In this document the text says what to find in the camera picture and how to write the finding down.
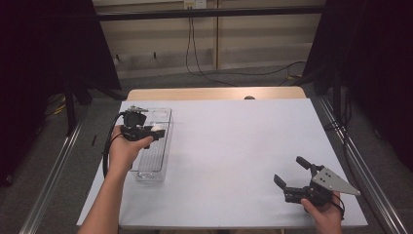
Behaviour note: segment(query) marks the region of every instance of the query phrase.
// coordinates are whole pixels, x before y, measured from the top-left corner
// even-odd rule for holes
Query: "clear plastic container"
[[[148,108],[145,126],[157,126],[165,130],[165,136],[150,144],[149,149],[141,149],[131,171],[137,181],[165,180],[172,134],[172,116],[170,108]]]

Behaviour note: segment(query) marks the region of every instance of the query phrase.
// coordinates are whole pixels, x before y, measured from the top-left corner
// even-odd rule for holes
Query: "power outlet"
[[[207,0],[195,0],[195,9],[206,9]]]
[[[195,0],[184,0],[183,9],[195,9]]]

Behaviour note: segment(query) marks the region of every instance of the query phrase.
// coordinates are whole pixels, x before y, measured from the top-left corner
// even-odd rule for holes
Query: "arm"
[[[340,205],[340,193],[334,192],[332,202]],[[319,234],[341,234],[341,212],[331,204],[326,204],[322,208],[316,208],[307,200],[302,199],[301,204],[304,209],[313,217],[316,222],[317,233]]]
[[[120,127],[116,126],[112,138],[120,133]],[[122,135],[113,139],[108,173],[78,233],[118,233],[125,178],[139,150],[152,140],[149,136],[139,141],[128,141]]]

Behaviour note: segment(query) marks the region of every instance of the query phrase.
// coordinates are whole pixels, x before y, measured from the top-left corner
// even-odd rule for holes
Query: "silver metal bracket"
[[[130,111],[130,112],[148,112],[149,110],[137,107],[135,105],[132,105],[131,107],[128,108],[128,111]]]
[[[360,195],[360,191],[326,167],[313,177],[313,182],[330,191]]]

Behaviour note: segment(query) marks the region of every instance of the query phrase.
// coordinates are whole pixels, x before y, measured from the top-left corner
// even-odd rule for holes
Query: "forearm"
[[[332,227],[318,227],[317,226],[317,233],[318,234],[342,234],[343,231],[341,226],[332,226]]]
[[[117,233],[127,173],[107,174],[78,233]]]

